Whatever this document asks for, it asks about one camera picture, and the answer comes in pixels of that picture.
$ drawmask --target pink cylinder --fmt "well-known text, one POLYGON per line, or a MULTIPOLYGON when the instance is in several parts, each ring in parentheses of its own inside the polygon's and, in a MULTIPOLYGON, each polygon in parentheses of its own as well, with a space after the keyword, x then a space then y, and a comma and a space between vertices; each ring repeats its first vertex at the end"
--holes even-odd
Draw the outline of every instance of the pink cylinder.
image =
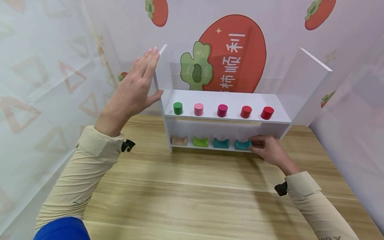
POLYGON ((204 105, 201 103, 196 103, 195 104, 195 115, 196 116, 201 116, 204 113, 204 105))
POLYGON ((217 115, 221 118, 227 115, 228 106, 225 104, 220 104, 217 108, 217 115))

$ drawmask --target sleeve cuff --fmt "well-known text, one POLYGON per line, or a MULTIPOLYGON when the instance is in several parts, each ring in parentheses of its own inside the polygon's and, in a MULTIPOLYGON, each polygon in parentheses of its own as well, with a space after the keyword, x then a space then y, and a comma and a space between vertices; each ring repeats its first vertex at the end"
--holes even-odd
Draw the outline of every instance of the sleeve cuff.
POLYGON ((117 137, 110 137, 97 131, 94 126, 84 128, 76 148, 81 148, 89 156, 103 157, 111 154, 120 154, 121 145, 124 141, 124 134, 117 137))
POLYGON ((307 171, 286 176, 285 181, 288 185, 288 193, 292 193, 299 198, 321 191, 320 186, 307 171))

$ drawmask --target wooden table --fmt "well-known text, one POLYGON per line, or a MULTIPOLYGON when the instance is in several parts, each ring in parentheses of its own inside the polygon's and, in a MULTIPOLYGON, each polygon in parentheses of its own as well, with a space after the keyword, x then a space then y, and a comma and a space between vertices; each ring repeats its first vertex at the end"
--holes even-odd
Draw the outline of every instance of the wooden table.
MULTIPOLYGON (((161 117, 136 116, 123 129, 136 146, 122 153, 86 209, 92 240, 316 239, 308 223, 273 187, 278 168, 251 153, 169 153, 161 117)), ((360 239, 383 239, 307 127, 282 141, 360 239)))

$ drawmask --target blue object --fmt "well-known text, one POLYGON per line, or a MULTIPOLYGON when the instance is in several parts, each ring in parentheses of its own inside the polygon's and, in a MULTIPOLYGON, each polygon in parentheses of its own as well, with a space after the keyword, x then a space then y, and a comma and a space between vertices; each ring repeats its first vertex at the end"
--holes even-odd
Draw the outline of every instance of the blue object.
POLYGON ((33 240, 91 240, 91 238, 80 219, 65 217, 43 226, 33 240))
POLYGON ((229 139, 226 139, 224 141, 219 141, 217 138, 214 138, 214 148, 229 148, 229 139))
POLYGON ((248 151, 249 147, 252 147, 252 142, 250 140, 246 142, 240 142, 239 140, 235 141, 236 150, 248 151))

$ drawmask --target magenta cylinder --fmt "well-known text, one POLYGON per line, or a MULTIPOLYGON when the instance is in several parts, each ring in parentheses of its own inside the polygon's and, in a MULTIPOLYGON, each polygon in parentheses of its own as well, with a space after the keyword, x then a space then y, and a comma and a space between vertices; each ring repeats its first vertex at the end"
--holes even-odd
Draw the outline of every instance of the magenta cylinder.
POLYGON ((221 118, 227 115, 228 106, 225 104, 220 104, 217 108, 217 115, 221 118))

